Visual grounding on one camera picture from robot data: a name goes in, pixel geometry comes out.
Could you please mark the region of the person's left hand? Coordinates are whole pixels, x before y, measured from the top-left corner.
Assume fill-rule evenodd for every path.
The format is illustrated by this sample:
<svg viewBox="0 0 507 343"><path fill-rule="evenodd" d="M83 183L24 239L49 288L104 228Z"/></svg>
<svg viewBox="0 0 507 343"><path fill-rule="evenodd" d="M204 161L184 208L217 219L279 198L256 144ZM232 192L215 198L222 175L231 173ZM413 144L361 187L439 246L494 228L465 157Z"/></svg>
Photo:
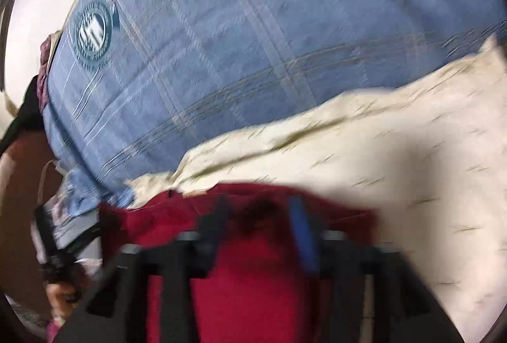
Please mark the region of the person's left hand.
<svg viewBox="0 0 507 343"><path fill-rule="evenodd" d="M76 307L76 303L71 303L70 298L76 295L76 290L86 289L88 284L88 278L83 278L76 284L69 282L46 284L46 297L51 305L52 320L58 326L64 324Z"/></svg>

